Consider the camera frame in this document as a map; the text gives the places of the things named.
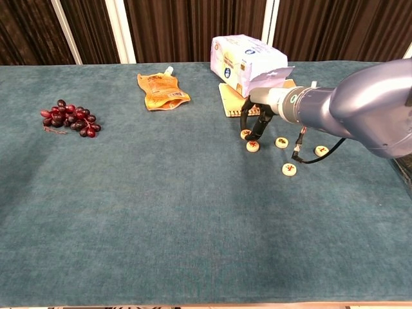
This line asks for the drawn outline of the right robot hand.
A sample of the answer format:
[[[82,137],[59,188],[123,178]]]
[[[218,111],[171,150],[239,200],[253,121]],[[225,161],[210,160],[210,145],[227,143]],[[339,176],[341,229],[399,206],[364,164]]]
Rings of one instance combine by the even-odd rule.
[[[274,88],[254,88],[248,95],[241,108],[240,128],[241,131],[247,129],[248,112],[256,105],[260,112],[259,117],[250,133],[245,135],[247,141],[257,141],[263,134],[266,126],[274,115],[278,115],[277,99],[270,96],[270,91]]]

